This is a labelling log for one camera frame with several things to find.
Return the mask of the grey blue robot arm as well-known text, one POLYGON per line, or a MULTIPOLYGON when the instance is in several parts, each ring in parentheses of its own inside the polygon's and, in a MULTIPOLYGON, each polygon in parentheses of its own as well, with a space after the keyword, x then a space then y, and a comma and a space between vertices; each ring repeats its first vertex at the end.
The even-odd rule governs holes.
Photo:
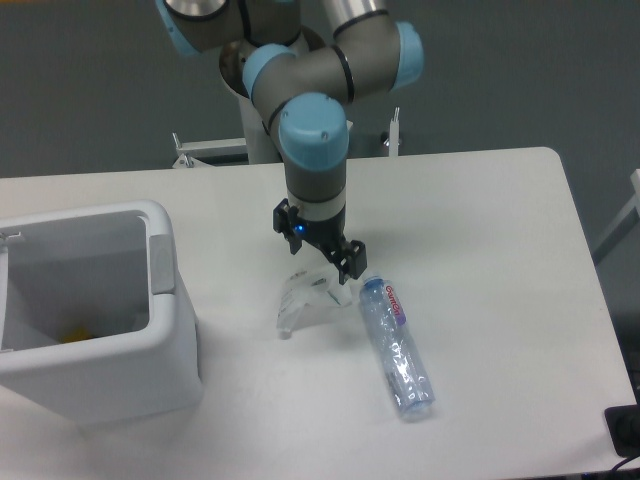
POLYGON ((160 1, 175 48, 186 54, 239 44, 243 94, 280 155, 287 196, 273 228, 292 252, 319 250, 341 281, 367 267, 365 245, 344 234, 349 133, 345 107, 416 82, 425 54, 418 31, 383 1, 327 1, 328 46, 311 48, 297 1, 160 1))

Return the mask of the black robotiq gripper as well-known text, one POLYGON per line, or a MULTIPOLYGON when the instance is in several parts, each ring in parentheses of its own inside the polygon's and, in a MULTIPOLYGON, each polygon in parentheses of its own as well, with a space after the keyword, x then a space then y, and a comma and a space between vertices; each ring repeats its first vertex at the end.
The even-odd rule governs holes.
POLYGON ((282 234, 295 255, 306 242, 318 249, 338 270, 338 281, 345 285, 357 280, 367 268, 366 245, 358 240, 347 241, 344 236, 346 208, 335 216, 311 221, 299 215, 299 209, 284 198, 273 210, 273 230, 282 234))

